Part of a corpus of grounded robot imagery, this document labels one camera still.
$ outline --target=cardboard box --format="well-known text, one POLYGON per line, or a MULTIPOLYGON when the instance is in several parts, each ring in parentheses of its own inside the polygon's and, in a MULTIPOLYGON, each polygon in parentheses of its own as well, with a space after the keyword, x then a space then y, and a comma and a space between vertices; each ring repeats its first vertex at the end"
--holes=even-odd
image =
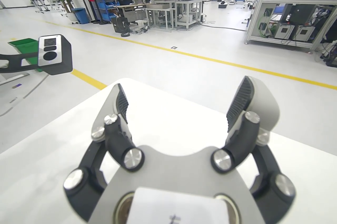
POLYGON ((166 8, 170 8, 170 4, 147 4, 146 7, 166 9, 166 8))

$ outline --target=green bin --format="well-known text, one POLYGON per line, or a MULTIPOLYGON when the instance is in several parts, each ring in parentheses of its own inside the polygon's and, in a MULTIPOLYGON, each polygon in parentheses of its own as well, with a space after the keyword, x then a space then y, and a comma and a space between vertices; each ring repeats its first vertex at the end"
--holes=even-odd
MULTIPOLYGON (((19 53, 35 53, 39 51, 39 42, 33 40, 32 38, 24 38, 23 40, 8 42, 8 44, 12 45, 19 53)), ((37 64, 37 57, 28 58, 27 61, 31 65, 37 64)))

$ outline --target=white table surface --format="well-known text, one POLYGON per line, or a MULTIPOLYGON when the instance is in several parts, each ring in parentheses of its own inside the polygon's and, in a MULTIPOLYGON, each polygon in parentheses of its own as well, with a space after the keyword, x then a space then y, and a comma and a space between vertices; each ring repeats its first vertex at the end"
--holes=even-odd
MULTIPOLYGON (((225 114, 131 79, 118 82, 129 101, 127 119, 136 145, 147 144, 171 155, 224 145, 225 114)), ((82 223, 69 206, 62 184, 89 146, 91 126, 112 86, 0 154, 0 223, 82 223)), ((229 95, 224 105, 229 106, 233 97, 229 95)), ((269 146, 297 190, 290 212, 280 223, 336 223, 337 157, 277 134, 272 134, 269 146)), ((107 181, 117 168, 107 155, 101 168, 107 181)), ((253 158, 238 170, 250 187, 257 174, 253 158)))

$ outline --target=yellow floor line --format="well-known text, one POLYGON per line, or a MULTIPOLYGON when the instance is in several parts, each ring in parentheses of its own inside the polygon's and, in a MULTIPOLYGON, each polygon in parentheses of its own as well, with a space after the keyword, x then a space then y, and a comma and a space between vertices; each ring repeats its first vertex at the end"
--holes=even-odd
POLYGON ((78 70, 73 69, 71 74, 78 77, 79 79, 83 80, 84 82, 87 82, 88 84, 94 86, 95 88, 97 88, 99 90, 102 90, 105 87, 107 87, 106 84, 103 84, 103 83, 97 81, 96 79, 93 79, 90 76, 88 76, 88 75, 86 75, 83 72, 80 72, 78 70))
POLYGON ((111 36, 111 35, 100 34, 100 33, 92 32, 92 31, 88 31, 88 30, 83 30, 83 29, 79 29, 79 28, 75 28, 75 27, 71 27, 71 26, 66 26, 66 25, 61 25, 61 24, 53 23, 53 22, 48 22, 48 21, 43 21, 43 20, 39 20, 39 21, 45 22, 45 23, 49 23, 49 24, 53 24, 53 25, 57 25, 57 26, 62 26, 62 27, 69 28, 69 29, 74 29, 74 30, 86 32, 86 33, 90 33, 90 34, 93 34, 93 35, 106 36, 106 37, 114 38, 114 39, 119 40, 119 41, 131 42, 131 43, 134 43, 134 44, 143 45, 143 46, 147 46, 147 47, 151 47, 151 48, 155 48, 155 49, 160 49, 160 50, 164 50, 164 51, 168 51, 168 52, 173 52, 173 53, 177 53, 177 54, 181 54, 181 55, 185 55, 185 56, 189 56, 189 57, 193 57, 193 58, 197 58, 197 59, 202 59, 202 60, 206 60, 206 61, 210 61, 210 62, 215 62, 215 63, 219 63, 219 64, 223 64, 223 65, 235 66, 235 67, 239 67, 239 68, 245 69, 245 70, 261 72, 261 73, 265 73, 265 74, 269 74, 269 75, 273 75, 273 76, 277 76, 277 77, 282 77, 282 78, 286 78, 286 79, 290 79, 290 80, 294 80, 294 81, 298 81, 298 82, 302 82, 302 83, 307 83, 307 84, 311 84, 311 85, 315 85, 315 86, 319 86, 319 87, 323 87, 323 88, 337 90, 337 86, 334 86, 334 85, 325 84, 325 83, 321 83, 321 82, 316 82, 316 81, 312 81, 312 80, 308 80, 308 79, 304 79, 304 78, 299 78, 299 77, 295 77, 295 76, 291 76, 291 75, 287 75, 287 74, 282 74, 282 73, 273 72, 273 71, 267 71, 267 70, 263 70, 263 69, 258 69, 256 67, 251 67, 251 66, 246 66, 246 65, 240 65, 240 64, 226 62, 226 61, 222 61, 222 60, 218 60, 218 59, 212 59, 212 58, 208 58, 208 57, 204 57, 204 56, 199 56, 199 55, 195 55, 195 54, 181 52, 181 51, 174 50, 174 49, 169 49, 169 48, 164 48, 164 47, 160 47, 160 46, 155 46, 155 45, 151 45, 151 44, 147 44, 147 43, 143 43, 143 42, 136 42, 136 41, 128 40, 126 38, 122 38, 122 37, 116 37, 116 36, 111 36))

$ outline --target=blue trash can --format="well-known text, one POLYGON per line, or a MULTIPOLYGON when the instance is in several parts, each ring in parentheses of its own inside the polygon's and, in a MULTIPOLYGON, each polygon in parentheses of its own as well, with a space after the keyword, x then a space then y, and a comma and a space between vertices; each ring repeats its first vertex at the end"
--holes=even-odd
POLYGON ((79 7, 79 8, 72 8, 71 11, 75 13, 75 16, 80 24, 88 24, 89 19, 87 17, 87 12, 85 8, 79 7))

